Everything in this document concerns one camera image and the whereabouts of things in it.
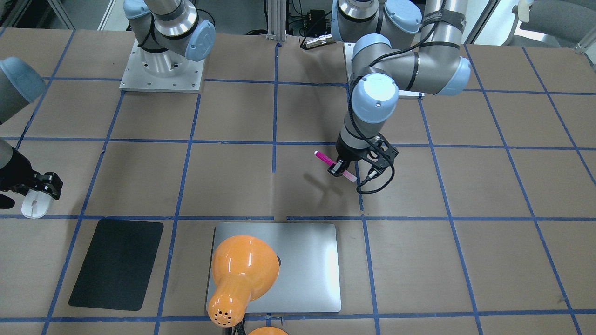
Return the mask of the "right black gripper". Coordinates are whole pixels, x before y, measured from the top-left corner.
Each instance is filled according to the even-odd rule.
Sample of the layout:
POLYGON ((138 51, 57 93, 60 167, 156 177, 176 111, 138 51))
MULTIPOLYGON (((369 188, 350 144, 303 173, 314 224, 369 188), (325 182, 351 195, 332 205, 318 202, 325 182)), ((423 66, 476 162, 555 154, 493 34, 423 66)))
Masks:
POLYGON ((37 191, 59 200, 63 182, 54 172, 39 173, 21 153, 15 149, 2 149, 0 154, 0 190, 26 196, 37 191))

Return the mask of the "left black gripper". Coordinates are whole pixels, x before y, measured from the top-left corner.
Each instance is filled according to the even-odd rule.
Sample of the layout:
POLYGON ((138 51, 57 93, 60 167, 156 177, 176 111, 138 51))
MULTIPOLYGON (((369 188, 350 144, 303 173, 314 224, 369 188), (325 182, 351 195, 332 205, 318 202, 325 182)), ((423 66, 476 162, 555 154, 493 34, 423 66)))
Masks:
POLYGON ((344 172, 347 172, 347 168, 351 162, 366 161, 371 167, 368 170, 366 178, 362 181, 363 183, 381 176, 387 168, 393 166, 394 160, 399 154, 398 150, 387 142, 381 134, 368 141, 364 141, 364 148, 349 146, 341 135, 339 135, 336 142, 336 150, 337 160, 332 161, 328 172, 335 177, 339 177, 344 172))

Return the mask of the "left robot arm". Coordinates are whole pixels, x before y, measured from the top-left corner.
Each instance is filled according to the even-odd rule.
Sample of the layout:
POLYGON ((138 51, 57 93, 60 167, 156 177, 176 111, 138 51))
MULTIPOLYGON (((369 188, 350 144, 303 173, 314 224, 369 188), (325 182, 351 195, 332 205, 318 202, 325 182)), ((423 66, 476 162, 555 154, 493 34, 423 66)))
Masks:
POLYGON ((466 87, 470 62, 460 55, 466 10, 466 0, 428 0, 423 11, 410 0, 333 2, 332 38, 354 46, 331 174, 339 177, 363 160, 371 180, 393 165, 397 151, 380 132, 400 90, 453 96, 466 87))

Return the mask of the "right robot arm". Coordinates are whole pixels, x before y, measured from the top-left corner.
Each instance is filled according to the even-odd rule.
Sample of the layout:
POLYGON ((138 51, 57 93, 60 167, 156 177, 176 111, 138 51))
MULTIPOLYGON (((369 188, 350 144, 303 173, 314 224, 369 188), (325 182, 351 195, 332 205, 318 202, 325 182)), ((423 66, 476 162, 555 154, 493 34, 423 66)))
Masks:
MULTIPOLYGON (((121 89, 133 91, 133 80, 156 86, 164 79, 167 87, 183 85, 183 75, 191 84, 198 74, 191 74, 191 64, 201 63, 213 48, 216 30, 202 19, 189 0, 126 0, 123 10, 136 38, 131 63, 125 70, 121 89)), ((1 122, 11 117, 46 92, 42 76, 19 57, 1 60, 1 122)), ((13 208, 15 202, 6 193, 24 196, 22 213, 30 218, 46 214, 53 200, 61 197, 63 182, 53 172, 40 173, 14 146, 1 141, 1 208, 13 208)))

